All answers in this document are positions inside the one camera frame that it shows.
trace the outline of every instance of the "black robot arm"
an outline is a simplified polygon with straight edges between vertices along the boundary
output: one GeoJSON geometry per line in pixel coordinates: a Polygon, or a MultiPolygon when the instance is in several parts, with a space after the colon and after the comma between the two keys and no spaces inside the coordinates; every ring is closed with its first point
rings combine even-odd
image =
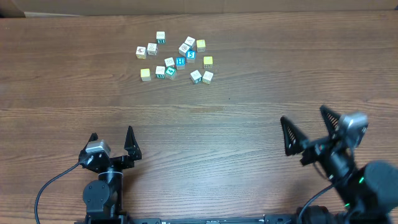
{"type": "Polygon", "coordinates": [[[124,144],[127,155],[110,157],[110,148],[93,133],[81,150],[78,163],[48,181],[35,201],[35,218],[40,223],[37,206],[44,188],[78,165],[96,172],[98,180],[83,191],[86,218],[75,224],[390,224],[388,213],[398,206],[398,169],[384,161],[370,162],[357,168],[354,150],[368,128],[363,113],[340,115],[326,106],[320,108],[328,136],[310,141],[293,122],[281,117],[287,156],[301,154],[303,166],[319,162],[331,185],[314,195],[296,214],[267,214],[251,218],[204,218],[161,220],[131,218],[123,211],[123,170],[134,167],[142,154],[129,126],[124,144]],[[326,207],[310,204],[327,190],[335,188],[346,211],[333,215],[326,207]]]}
{"type": "MultiPolygon", "coordinates": [[[[347,212],[340,214],[341,222],[352,223],[357,219],[370,222],[387,216],[398,206],[398,170],[384,161],[370,162],[361,169],[354,162],[354,150],[368,128],[367,116],[360,112],[340,115],[326,106],[320,111],[329,135],[315,141],[309,141],[286,117],[280,119],[286,155],[302,152],[303,166],[321,164],[331,186],[345,203],[347,212]]],[[[302,216],[298,217],[298,223],[309,220],[308,216],[302,216]]]]}

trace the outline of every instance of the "wooden table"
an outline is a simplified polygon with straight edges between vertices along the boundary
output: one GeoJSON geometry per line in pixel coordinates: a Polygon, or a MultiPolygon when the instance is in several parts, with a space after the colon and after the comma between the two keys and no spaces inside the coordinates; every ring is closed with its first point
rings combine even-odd
{"type": "MultiPolygon", "coordinates": [[[[370,125],[358,165],[398,165],[397,47],[394,11],[1,19],[0,223],[35,223],[37,192],[90,134],[120,156],[129,125],[143,153],[125,171],[132,216],[294,213],[328,182],[285,156],[282,115],[315,139],[326,135],[322,104],[361,110],[370,125]],[[158,30],[167,44],[138,60],[136,47],[158,30]],[[188,35],[205,39],[206,52],[176,80],[154,78],[188,35]],[[189,73],[203,73],[208,55],[212,84],[193,85],[189,73]],[[152,81],[141,81],[142,68],[152,81]]],[[[50,185],[42,223],[83,219],[82,191],[95,179],[77,169],[50,185]]],[[[315,204],[344,209],[334,190],[315,204]]]]}

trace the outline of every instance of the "black cable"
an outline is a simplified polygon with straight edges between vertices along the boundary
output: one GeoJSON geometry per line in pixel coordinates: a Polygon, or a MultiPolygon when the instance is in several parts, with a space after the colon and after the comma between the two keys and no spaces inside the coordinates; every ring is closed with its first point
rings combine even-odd
{"type": "Polygon", "coordinates": [[[304,214],[304,211],[308,208],[308,206],[310,206],[310,204],[315,201],[315,199],[317,199],[319,196],[323,195],[325,192],[327,192],[328,190],[332,189],[333,187],[335,187],[336,184],[331,184],[327,187],[325,187],[323,190],[319,191],[316,195],[314,195],[309,201],[306,202],[306,204],[304,205],[304,207],[301,209],[299,215],[298,215],[298,220],[297,223],[301,224],[302,221],[302,217],[304,214]]]}
{"type": "Polygon", "coordinates": [[[57,180],[58,178],[62,177],[63,175],[69,173],[70,171],[72,171],[74,168],[78,167],[81,164],[81,162],[76,163],[73,167],[67,169],[66,171],[64,171],[63,173],[59,174],[58,176],[52,178],[51,180],[49,180],[47,183],[45,183],[45,185],[43,185],[43,187],[40,189],[39,193],[37,194],[36,197],[36,201],[35,201],[35,219],[36,219],[36,224],[40,224],[39,221],[39,216],[37,214],[37,206],[39,205],[39,198],[40,195],[42,194],[43,190],[50,185],[52,182],[54,182],[55,180],[57,180]]]}
{"type": "Polygon", "coordinates": [[[318,169],[317,165],[315,165],[316,162],[313,162],[313,167],[315,168],[315,170],[318,172],[319,176],[321,176],[322,178],[324,178],[325,180],[329,180],[325,177],[325,175],[322,174],[322,172],[318,169]]]}

